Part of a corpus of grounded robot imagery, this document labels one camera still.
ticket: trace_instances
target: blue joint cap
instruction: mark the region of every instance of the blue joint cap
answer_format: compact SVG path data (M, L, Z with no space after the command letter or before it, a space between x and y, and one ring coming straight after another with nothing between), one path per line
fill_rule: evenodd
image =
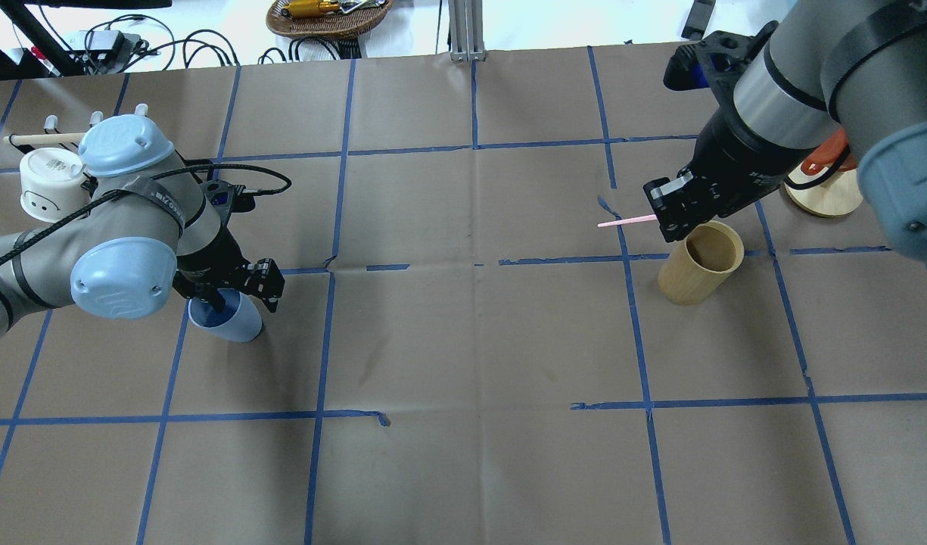
M142 318L161 310L170 296L177 257L155 238L115 238L76 260L70 294L101 318Z
M157 124L142 115L103 120L83 135L79 158L93 176L114 177L155 165L173 153Z
M927 262L927 121L874 145L858 176L890 248Z

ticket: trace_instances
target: white floor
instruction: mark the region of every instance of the white floor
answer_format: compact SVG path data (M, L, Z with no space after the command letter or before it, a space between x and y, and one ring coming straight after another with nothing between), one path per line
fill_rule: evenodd
M397 4L362 41L364 56L432 55L446 51L449 32L448 0L394 0ZM769 20L781 20L792 0L719 0L709 30L722 29L751 34ZM681 29L692 0L486 0L484 1L484 41L492 49L570 48L575 45L612 45L634 42L674 42L681 40ZM590 9L575 9L587 5ZM257 62L270 46L284 47L288 41L265 25L269 4L248 0L173 0L171 8L146 11L83 10L45 8L45 13L62 34L111 20L128 13L150 14L172 28L179 39L200 28L211 28L226 35L235 46L242 64ZM37 17L39 10L30 6ZM151 42L163 44L168 34L159 25L121 23ZM28 45L23 35L18 39ZM17 36L10 21L0 12L0 48L14 48ZM305 59L327 58L318 48L307 48ZM166 58L139 62L131 71L159 70ZM201 54L192 66L213 66L214 55ZM175 60L172 68L183 63Z

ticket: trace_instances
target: black pole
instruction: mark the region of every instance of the black pole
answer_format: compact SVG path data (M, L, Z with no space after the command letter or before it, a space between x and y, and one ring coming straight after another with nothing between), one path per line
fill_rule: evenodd
M82 66L73 62L70 53L62 48L51 35L42 28L36 17L27 10L20 0L0 0L0 10L6 14L26 35L45 58L52 62L61 76L82 76Z

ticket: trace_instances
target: red object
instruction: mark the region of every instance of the red object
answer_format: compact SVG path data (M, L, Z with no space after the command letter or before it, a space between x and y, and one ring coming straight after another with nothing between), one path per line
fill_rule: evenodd
M850 139L847 139L847 131L844 131L843 127L841 127L840 130L826 139L826 142L817 148L816 151L810 153L810 156L803 161L799 169L802 170L806 176L816 176L821 170L833 165L833 163L840 158L840 154L843 153L844 148L848 145L850 145ZM847 157L847 160L843 162L843 166L840 167L839 172L844 173L847 172L847 170L853 170L855 168L857 168L857 158L851 154Z

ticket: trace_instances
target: robotic arm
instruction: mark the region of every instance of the robotic arm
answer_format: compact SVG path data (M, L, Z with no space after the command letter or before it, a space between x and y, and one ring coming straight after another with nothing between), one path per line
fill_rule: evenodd
M889 244L927 261L927 0L800 0L754 38L680 46L664 82L719 102L692 161L644 185L667 241L775 191L841 125Z
M223 293L231 290L274 313L284 288L278 266L247 261L227 224L231 213L254 208L254 195L279 193L289 179L250 166L188 164L138 114L95 125L79 157L97 179L91 203L45 230L0 237L0 337L26 314L73 303L106 318L148 316L172 286L219 320L244 300ZM286 185L245 190L194 175L222 168L262 170Z

